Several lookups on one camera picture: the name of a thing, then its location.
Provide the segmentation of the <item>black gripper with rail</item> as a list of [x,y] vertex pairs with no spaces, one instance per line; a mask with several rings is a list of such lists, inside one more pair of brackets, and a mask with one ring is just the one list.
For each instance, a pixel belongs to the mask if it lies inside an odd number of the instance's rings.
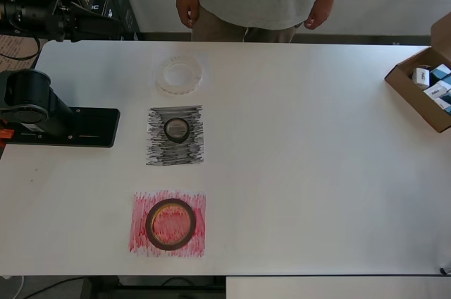
[[88,11],[74,2],[64,6],[61,0],[50,0],[49,40],[108,40],[124,32],[119,20]]

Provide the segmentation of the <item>person's left hand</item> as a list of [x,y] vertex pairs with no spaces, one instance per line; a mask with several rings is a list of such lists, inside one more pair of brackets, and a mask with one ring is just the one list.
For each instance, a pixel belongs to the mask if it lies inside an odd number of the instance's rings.
[[314,30],[321,26],[329,17],[334,0],[315,0],[309,16],[303,22],[308,30]]

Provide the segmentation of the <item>person's right hand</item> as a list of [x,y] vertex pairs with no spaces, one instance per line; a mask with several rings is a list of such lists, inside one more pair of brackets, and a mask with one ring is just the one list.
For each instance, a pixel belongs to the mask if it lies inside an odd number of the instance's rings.
[[192,29],[199,16],[199,0],[176,0],[176,8],[181,23]]

